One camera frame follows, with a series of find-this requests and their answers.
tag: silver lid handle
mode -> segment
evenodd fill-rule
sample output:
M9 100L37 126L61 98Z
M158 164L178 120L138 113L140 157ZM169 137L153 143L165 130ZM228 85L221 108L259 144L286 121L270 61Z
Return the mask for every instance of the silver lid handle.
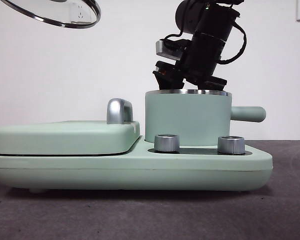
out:
M131 102L114 98L108 103L106 111L106 124L124 124L134 120Z

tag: silver knob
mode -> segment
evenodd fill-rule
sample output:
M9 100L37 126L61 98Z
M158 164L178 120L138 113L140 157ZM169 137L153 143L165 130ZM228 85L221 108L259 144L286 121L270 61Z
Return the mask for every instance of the silver knob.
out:
M240 155L246 152L245 139L240 136L222 136L218 139L218 152Z
M178 135L160 134L154 137L154 150L158 152L178 152L180 139Z

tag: gray floor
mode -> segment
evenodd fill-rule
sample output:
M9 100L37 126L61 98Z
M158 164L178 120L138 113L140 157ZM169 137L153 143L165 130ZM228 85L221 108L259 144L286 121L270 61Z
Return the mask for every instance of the gray floor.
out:
M300 141L250 141L273 155L252 192L79 191L0 183L0 240L300 240Z

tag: mint green pot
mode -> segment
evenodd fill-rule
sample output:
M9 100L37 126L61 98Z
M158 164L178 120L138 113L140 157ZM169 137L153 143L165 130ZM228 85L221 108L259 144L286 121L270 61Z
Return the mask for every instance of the mint green pot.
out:
M232 94L215 90L157 90L145 95L145 140L180 136L181 146L215 146L229 136L230 121L262 122L262 107L232 107Z

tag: mint green cooking appliance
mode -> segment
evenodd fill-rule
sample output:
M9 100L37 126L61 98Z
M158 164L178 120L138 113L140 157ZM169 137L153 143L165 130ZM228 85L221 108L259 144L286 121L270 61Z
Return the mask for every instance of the mint green cooking appliance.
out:
M119 98L109 102L105 121L1 127L0 182L30 189L33 193L48 189L249 191L264 186L273 169L270 154L247 145L244 154L218 152L218 137L229 134L233 110L230 93L188 92L191 93L184 90L183 93L147 93L146 137L140 136L139 123L133 121L131 103ZM165 104L171 107L170 96L176 103L179 99L181 103L201 103L202 111L194 111L196 115L190 119L207 119L202 122L203 135L188 133L196 127L193 122L184 131L177 132L178 125L170 128L165 121L171 119L173 109L159 112L164 128L156 128L152 133L154 128L149 123ZM205 107L208 106L206 101L218 104L219 110L226 114L211 112ZM208 122L210 118L202 117L203 113L226 120ZM264 117L264 110L259 107L237 109L235 116L259 121ZM222 131L204 136L205 129L210 128ZM151 134L179 134L179 152L156 151L155 137L152 139Z

